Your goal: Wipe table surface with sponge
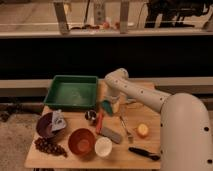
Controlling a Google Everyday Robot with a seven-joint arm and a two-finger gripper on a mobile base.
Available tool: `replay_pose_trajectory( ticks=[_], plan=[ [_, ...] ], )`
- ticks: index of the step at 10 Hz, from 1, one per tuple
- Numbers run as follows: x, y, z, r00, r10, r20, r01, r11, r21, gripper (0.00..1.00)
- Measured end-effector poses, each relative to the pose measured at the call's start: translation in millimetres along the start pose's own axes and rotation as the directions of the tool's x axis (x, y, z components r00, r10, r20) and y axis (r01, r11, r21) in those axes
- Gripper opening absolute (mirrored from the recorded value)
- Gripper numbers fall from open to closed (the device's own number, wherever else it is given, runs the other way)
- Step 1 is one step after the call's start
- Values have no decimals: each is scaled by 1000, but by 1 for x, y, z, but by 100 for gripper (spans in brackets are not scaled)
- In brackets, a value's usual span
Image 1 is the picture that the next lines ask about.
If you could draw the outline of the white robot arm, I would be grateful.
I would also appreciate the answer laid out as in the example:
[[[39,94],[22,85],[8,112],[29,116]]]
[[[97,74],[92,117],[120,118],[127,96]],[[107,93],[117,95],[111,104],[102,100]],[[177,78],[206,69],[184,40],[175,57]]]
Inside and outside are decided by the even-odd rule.
[[[213,171],[213,137],[208,110],[189,93],[169,94],[128,80],[124,68],[108,73],[107,96],[124,93],[161,115],[160,171]]]

